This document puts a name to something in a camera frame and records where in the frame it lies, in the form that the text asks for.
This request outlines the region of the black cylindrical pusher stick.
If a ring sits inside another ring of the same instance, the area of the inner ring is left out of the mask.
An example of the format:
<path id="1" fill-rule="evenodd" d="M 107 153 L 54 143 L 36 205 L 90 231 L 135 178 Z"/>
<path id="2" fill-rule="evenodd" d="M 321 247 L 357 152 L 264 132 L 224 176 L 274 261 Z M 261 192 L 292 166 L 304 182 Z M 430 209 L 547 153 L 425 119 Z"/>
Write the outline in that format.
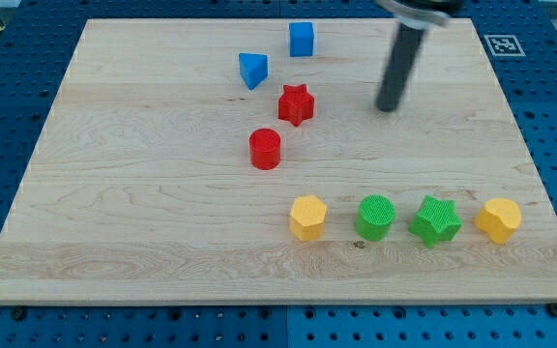
<path id="1" fill-rule="evenodd" d="M 398 25 L 376 99 L 380 111 L 392 112 L 399 107 L 424 36 L 425 29 L 415 29 L 402 22 Z"/>

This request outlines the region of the silver end effector flange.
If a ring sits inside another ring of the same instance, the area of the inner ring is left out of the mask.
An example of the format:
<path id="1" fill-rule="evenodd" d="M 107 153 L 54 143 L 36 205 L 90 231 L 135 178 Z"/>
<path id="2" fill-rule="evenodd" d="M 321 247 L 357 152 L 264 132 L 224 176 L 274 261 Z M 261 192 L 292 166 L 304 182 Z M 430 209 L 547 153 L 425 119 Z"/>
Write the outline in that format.
<path id="1" fill-rule="evenodd" d="M 445 26 L 463 0 L 376 0 L 375 3 L 412 29 Z"/>

